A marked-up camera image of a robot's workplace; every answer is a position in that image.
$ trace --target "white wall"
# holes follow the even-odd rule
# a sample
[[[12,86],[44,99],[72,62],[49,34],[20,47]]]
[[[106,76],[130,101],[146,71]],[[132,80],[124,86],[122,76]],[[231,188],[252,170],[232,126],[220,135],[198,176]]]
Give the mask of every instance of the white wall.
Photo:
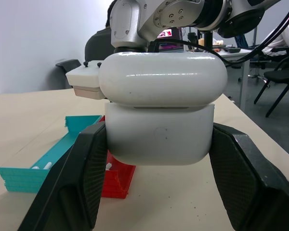
[[[83,62],[111,2],[0,0],[0,93],[63,89],[65,77],[54,65]]]

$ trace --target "table surface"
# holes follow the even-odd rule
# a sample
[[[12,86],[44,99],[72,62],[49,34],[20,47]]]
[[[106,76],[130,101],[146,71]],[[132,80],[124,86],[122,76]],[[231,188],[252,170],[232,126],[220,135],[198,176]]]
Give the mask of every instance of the table surface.
[[[0,95],[0,167],[30,167],[67,132],[65,116],[103,115],[106,100],[73,90]],[[247,133],[289,180],[289,155],[224,95],[216,123]],[[210,159],[184,167],[137,167],[125,200],[103,198],[97,231],[231,231]],[[16,230],[35,194],[6,192],[0,178],[0,231]]]

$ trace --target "chair leg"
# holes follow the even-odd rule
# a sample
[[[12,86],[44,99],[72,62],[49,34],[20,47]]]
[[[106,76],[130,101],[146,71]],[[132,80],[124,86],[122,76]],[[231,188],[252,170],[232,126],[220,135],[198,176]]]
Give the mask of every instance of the chair leg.
[[[269,86],[269,83],[270,83],[270,80],[268,80],[268,81],[265,83],[264,87],[261,89],[259,95],[258,95],[257,98],[255,99],[254,104],[256,104],[256,103],[258,102],[258,100],[260,99],[260,97],[261,97],[262,94],[264,93],[264,90]]]
[[[273,104],[273,106],[270,108],[270,110],[268,111],[268,113],[265,115],[266,118],[268,118],[270,116],[270,114],[274,111],[274,109],[276,108],[276,106],[279,104],[279,102],[282,100],[282,98],[286,95],[286,93],[289,91],[289,84],[286,86],[286,88],[284,89],[284,91],[281,93],[281,95],[279,96],[279,98],[275,101],[275,103]]]

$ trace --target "red tray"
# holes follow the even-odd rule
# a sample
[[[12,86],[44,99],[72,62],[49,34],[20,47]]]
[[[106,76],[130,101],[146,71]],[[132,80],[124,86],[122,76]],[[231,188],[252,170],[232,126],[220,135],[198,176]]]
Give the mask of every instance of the red tray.
[[[119,162],[110,152],[108,152],[107,163],[111,163],[112,167],[105,172],[102,197],[125,199],[129,194],[136,166]]]

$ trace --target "chair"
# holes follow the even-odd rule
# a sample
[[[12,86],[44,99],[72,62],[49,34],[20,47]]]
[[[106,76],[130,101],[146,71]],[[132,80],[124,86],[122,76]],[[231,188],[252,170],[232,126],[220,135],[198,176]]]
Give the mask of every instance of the chair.
[[[70,72],[71,70],[76,69],[77,67],[80,67],[81,64],[77,59],[71,59],[71,60],[66,60],[61,63],[56,64],[57,67],[60,67],[63,71],[64,74],[67,72]]]
[[[246,50],[253,50],[255,49],[258,45],[256,46],[249,46],[247,41],[246,41],[246,38],[245,38],[245,35],[239,35],[239,36],[236,36],[235,37],[235,40],[236,40],[236,45],[237,47],[239,48],[242,48],[242,49],[246,49]],[[266,64],[267,63],[270,63],[271,60],[267,59],[267,56],[264,55],[263,53],[255,56],[254,58],[252,58],[250,60],[250,65],[252,68],[256,68],[256,72],[254,75],[249,75],[249,78],[256,78],[256,79],[261,79],[262,81],[264,81],[266,83],[266,79],[264,78],[264,76],[261,76],[260,75],[260,68],[262,70],[264,70],[266,68]]]
[[[270,116],[270,114],[274,111],[276,106],[279,104],[279,102],[282,100],[282,98],[286,95],[287,91],[289,90],[289,56],[285,59],[283,59],[275,68],[274,71],[265,72],[264,76],[268,79],[267,83],[264,85],[264,87],[261,89],[259,95],[254,101],[254,104],[258,102],[260,97],[262,96],[264,90],[267,88],[269,83],[272,81],[274,83],[283,83],[287,84],[284,91],[281,93],[279,98],[276,100],[276,102],[273,104],[271,109],[266,114],[266,118]]]

